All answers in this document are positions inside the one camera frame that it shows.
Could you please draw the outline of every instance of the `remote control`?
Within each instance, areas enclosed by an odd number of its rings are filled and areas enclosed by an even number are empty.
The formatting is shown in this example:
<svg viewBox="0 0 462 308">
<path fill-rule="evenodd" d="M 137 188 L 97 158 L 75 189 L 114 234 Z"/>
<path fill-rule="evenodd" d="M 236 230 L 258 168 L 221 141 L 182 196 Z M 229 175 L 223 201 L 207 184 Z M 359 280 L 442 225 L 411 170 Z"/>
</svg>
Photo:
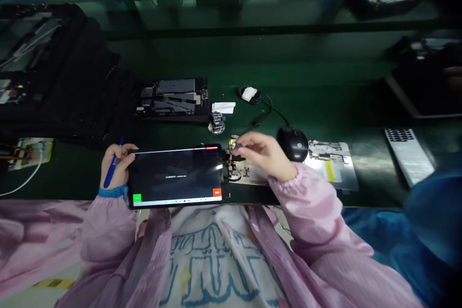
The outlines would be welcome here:
<svg viewBox="0 0 462 308">
<path fill-rule="evenodd" d="M 433 173 L 435 169 L 412 129 L 385 129 L 385 134 L 409 187 Z"/>
</svg>

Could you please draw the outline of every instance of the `white paper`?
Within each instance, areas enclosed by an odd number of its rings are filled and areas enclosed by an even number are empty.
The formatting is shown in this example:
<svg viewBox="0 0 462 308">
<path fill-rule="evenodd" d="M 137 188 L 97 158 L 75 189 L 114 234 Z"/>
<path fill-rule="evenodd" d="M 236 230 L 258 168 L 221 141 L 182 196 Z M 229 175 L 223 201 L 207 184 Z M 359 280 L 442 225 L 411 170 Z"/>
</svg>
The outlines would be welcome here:
<svg viewBox="0 0 462 308">
<path fill-rule="evenodd" d="M 222 114 L 232 114 L 236 103 L 213 103 L 212 112 L 220 112 Z"/>
</svg>

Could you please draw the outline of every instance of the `tablet screen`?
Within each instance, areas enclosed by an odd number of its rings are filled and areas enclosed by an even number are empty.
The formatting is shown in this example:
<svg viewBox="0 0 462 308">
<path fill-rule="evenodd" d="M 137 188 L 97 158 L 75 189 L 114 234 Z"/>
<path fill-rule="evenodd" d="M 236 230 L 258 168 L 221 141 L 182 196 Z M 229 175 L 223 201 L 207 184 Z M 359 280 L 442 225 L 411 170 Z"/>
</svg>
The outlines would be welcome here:
<svg viewBox="0 0 462 308">
<path fill-rule="evenodd" d="M 219 145 L 134 153 L 136 159 L 130 165 L 134 208 L 222 201 Z"/>
</svg>

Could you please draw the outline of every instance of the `blue clothing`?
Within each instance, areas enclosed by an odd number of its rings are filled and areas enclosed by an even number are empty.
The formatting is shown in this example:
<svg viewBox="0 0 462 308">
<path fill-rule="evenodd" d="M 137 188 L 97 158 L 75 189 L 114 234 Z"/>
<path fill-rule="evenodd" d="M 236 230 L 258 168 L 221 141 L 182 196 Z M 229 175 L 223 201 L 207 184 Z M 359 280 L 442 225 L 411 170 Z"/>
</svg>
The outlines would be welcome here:
<svg viewBox="0 0 462 308">
<path fill-rule="evenodd" d="M 462 153 L 414 186 L 403 211 L 345 208 L 342 215 L 375 260 L 399 272 L 427 307 L 438 307 L 462 254 Z"/>
</svg>

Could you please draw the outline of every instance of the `black mouse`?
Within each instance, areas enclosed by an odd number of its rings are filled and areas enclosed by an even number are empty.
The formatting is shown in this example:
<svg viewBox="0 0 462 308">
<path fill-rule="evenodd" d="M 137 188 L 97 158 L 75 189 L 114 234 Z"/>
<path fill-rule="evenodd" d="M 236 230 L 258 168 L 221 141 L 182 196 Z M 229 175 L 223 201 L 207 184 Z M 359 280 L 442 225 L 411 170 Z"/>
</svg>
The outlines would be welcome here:
<svg viewBox="0 0 462 308">
<path fill-rule="evenodd" d="M 276 139 L 290 161 L 305 161 L 308 155 L 308 140 L 303 132 L 295 128 L 280 128 Z"/>
</svg>

